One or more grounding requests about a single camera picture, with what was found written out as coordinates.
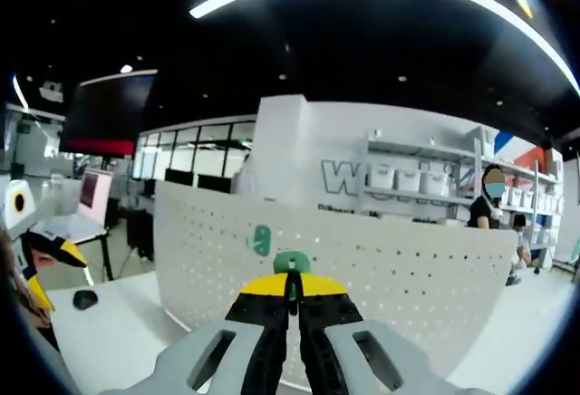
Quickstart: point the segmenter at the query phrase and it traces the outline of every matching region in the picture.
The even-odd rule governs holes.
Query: person in black shirt
[[[481,196],[469,208],[469,227],[499,229],[502,211],[499,201],[506,187],[506,178],[500,166],[487,166],[481,179]]]

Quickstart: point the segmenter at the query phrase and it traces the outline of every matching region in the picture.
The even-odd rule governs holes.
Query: white pegboard
[[[247,248],[258,225],[272,230],[267,257]],[[161,301],[184,325],[224,318],[244,284],[273,273],[277,253],[302,251],[314,273],[347,287],[365,319],[420,346],[442,377],[486,324],[517,246],[508,230],[287,208],[169,182],[158,182],[154,233]],[[298,341],[292,321],[282,379],[307,388]]]

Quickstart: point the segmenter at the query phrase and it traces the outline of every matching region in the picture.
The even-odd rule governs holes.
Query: white shelf
[[[441,204],[447,205],[470,206],[473,203],[472,198],[434,196],[432,194],[415,193],[412,191],[399,191],[398,189],[366,187],[364,189],[364,193],[380,194],[383,196],[391,196],[394,198],[411,198],[415,200],[426,200],[429,202],[440,202]]]
[[[507,175],[513,175],[513,176],[516,176],[519,178],[526,178],[526,179],[531,180],[531,181],[534,180],[534,177],[536,175],[534,170],[526,169],[525,167],[520,167],[520,166],[517,166],[516,164],[512,164],[511,162],[502,161],[500,159],[482,158],[481,164],[483,165],[483,167],[487,167],[490,164],[495,164],[497,166],[500,166],[504,170],[504,173],[506,173]],[[538,173],[537,178],[541,183],[544,183],[544,184],[558,184],[559,183],[559,181],[556,178],[545,175],[543,173]]]
[[[509,212],[521,212],[523,214],[534,214],[534,209],[532,207],[511,207],[510,205],[503,205],[499,208],[503,209],[504,211],[509,211]],[[536,213],[539,216],[553,216],[553,215],[555,215],[555,213],[553,213],[553,212],[539,211],[539,210]]]
[[[384,140],[369,140],[368,151],[369,153],[390,153],[392,155],[402,155],[405,157],[434,159],[449,162],[475,161],[475,153],[467,150],[436,145],[403,144]]]

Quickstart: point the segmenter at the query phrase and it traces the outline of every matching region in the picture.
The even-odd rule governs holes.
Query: shelving unit
[[[460,166],[469,165],[480,169],[480,150],[478,143],[474,143],[474,151],[470,152],[463,149],[448,148],[436,145],[406,144],[390,140],[375,139],[373,136],[367,136],[367,142],[362,152],[362,164],[369,167],[369,155],[385,154],[395,157],[425,159],[429,161],[440,161],[453,165],[453,177],[459,183]],[[364,212],[365,209],[363,196],[382,196],[388,199],[396,199],[407,202],[414,201],[418,204],[432,204],[439,207],[447,207],[450,212],[448,217],[455,218],[459,206],[469,207],[473,203],[473,198],[455,197],[455,196],[436,196],[423,194],[419,192],[400,191],[397,189],[373,188],[367,185],[367,173],[360,173],[358,180],[359,206],[357,211]],[[476,185],[476,192],[480,194],[480,185]]]
[[[548,176],[546,174],[540,173],[538,170],[537,162],[534,169],[526,169],[524,167],[517,166],[513,163],[501,160],[501,159],[486,159],[481,155],[481,145],[478,140],[474,140],[473,151],[468,151],[464,149],[455,149],[445,146],[437,145],[421,145],[421,144],[408,144],[400,143],[391,140],[382,140],[381,138],[375,138],[373,134],[367,134],[366,143],[364,143],[364,148],[362,152],[362,166],[365,167],[364,173],[359,173],[358,175],[358,208],[357,212],[362,213],[369,211],[370,209],[365,206],[365,199],[369,197],[375,198],[375,200],[384,200],[389,202],[390,200],[399,200],[403,202],[415,202],[418,204],[432,204],[434,206],[447,207],[448,208],[448,218],[457,218],[459,207],[469,207],[473,200],[481,195],[481,177],[483,169],[488,165],[494,164],[500,166],[504,173],[508,176],[512,176],[515,179],[515,185],[517,186],[518,181],[528,180],[533,184],[534,192],[534,203],[531,208],[525,207],[511,207],[503,206],[502,209],[511,213],[524,213],[529,214],[532,217],[531,227],[528,229],[528,240],[531,243],[534,231],[537,228],[537,217],[538,216],[558,216],[559,214],[553,212],[547,212],[545,210],[539,210],[537,208],[538,204],[538,191],[540,185],[554,186],[560,184],[556,178]],[[424,159],[427,161],[440,161],[443,163],[450,163],[453,165],[452,177],[455,181],[460,182],[460,168],[461,166],[468,166],[474,168],[473,177],[473,191],[467,197],[456,197],[456,196],[435,196],[429,194],[422,194],[419,192],[408,192],[400,191],[397,189],[384,189],[384,188],[373,188],[367,185],[367,173],[371,162],[369,161],[370,155],[389,155],[394,157],[403,158],[414,158],[414,159]],[[374,209],[379,212],[387,212],[385,209]],[[530,244],[531,250],[542,250],[544,251],[541,256],[541,263],[544,264],[546,253],[549,252],[554,258],[554,252],[556,251],[556,246],[553,243],[550,244]]]

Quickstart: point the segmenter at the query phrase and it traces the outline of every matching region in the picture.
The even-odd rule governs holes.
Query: computer mouse
[[[83,289],[74,293],[72,305],[79,311],[84,311],[99,302],[99,297],[94,291]]]

